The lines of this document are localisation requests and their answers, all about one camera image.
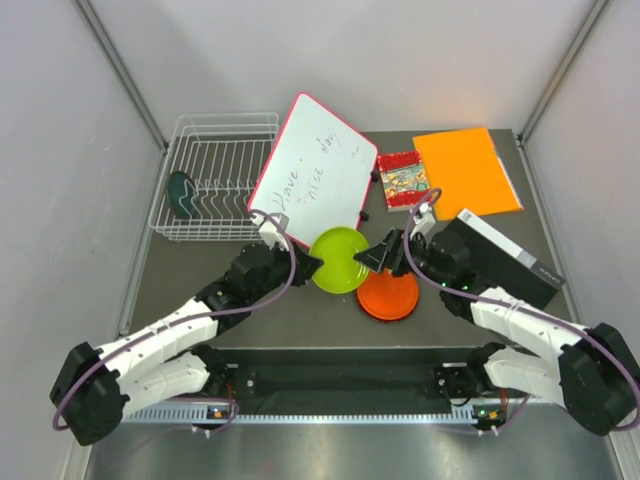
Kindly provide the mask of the lime green plate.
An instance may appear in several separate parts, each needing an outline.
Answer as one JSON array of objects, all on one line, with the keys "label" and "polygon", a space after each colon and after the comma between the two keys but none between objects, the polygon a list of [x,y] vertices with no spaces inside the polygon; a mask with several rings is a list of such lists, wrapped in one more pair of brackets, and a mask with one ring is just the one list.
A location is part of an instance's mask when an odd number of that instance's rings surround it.
[{"label": "lime green plate", "polygon": [[357,290],[366,280],[369,270],[354,256],[368,248],[366,237],[355,229],[335,227],[327,230],[309,251],[311,256],[323,262],[313,274],[313,282],[321,290],[334,295]]}]

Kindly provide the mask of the orange plate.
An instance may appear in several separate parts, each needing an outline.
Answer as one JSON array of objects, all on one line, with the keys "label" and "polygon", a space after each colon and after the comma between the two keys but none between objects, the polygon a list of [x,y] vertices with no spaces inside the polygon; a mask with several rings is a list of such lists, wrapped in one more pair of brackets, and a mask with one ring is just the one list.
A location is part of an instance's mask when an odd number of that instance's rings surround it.
[{"label": "orange plate", "polygon": [[370,273],[356,290],[360,308],[375,320],[397,322],[417,307],[420,290],[412,274],[397,277],[389,271]]}]

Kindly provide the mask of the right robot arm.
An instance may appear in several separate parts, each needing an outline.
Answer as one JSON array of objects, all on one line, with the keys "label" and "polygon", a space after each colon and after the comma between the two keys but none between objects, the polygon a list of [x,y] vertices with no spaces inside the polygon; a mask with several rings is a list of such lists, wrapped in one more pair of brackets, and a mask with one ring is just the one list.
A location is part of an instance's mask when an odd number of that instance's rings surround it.
[{"label": "right robot arm", "polygon": [[453,315],[506,338],[471,351],[461,369],[462,393],[517,390],[563,408],[587,431],[606,436],[639,424],[639,364],[621,334],[551,316],[479,273],[462,238],[442,231],[431,240],[393,229],[355,254],[369,270],[414,273],[435,286]]}]

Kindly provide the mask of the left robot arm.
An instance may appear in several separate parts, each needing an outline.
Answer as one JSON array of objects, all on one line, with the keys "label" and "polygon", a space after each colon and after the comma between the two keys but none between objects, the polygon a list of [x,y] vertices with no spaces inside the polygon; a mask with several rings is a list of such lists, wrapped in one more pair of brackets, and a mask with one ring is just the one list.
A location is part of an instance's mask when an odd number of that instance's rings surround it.
[{"label": "left robot arm", "polygon": [[137,411],[172,397],[216,396],[227,374],[207,341],[304,285],[322,260],[291,247],[248,244],[229,269],[164,318],[111,343],[73,347],[49,398],[52,427],[82,446],[111,434]]}]

